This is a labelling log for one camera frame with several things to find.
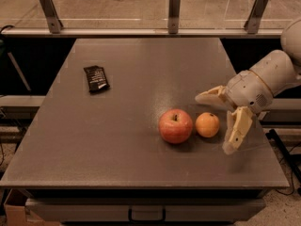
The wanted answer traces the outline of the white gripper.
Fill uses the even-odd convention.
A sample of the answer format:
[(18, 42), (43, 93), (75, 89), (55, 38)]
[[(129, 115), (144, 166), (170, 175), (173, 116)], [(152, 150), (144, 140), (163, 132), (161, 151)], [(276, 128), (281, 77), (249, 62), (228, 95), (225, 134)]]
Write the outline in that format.
[(252, 71), (236, 74), (226, 86), (217, 86), (195, 97), (200, 105), (224, 108), (227, 112), (227, 131), (222, 149), (225, 154), (235, 153), (244, 141), (251, 125), (253, 113), (263, 111), (272, 103), (273, 94)]

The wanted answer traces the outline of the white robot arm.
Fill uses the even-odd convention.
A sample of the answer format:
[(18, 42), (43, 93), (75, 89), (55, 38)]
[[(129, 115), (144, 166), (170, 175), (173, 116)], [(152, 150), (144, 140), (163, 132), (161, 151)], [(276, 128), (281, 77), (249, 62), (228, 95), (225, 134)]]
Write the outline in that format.
[(286, 89), (301, 85), (301, 19), (289, 23), (280, 36), (281, 48), (270, 52), (250, 69), (237, 73), (225, 86), (197, 95), (201, 105), (227, 109), (227, 131), (222, 145), (226, 154), (243, 143), (253, 117)]

